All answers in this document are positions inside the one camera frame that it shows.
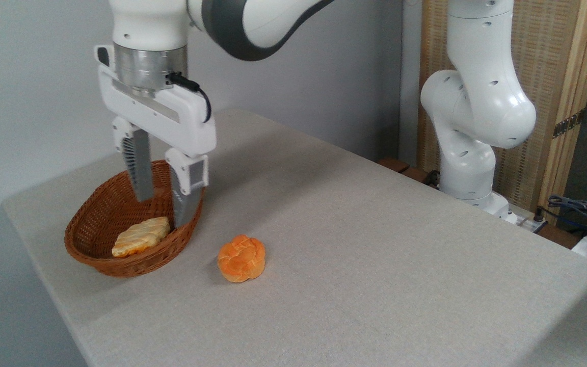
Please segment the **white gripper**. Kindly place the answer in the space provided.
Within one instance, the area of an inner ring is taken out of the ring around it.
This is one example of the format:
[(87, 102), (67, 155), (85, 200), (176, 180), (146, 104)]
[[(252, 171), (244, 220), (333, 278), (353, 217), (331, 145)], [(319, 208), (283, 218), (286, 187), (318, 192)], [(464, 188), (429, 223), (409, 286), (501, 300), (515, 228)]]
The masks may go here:
[(113, 137), (138, 202), (153, 198), (149, 136), (172, 148), (173, 227), (189, 223), (209, 185), (207, 153), (217, 144), (209, 98), (186, 77), (186, 46), (167, 50), (95, 46), (100, 92), (114, 114)]

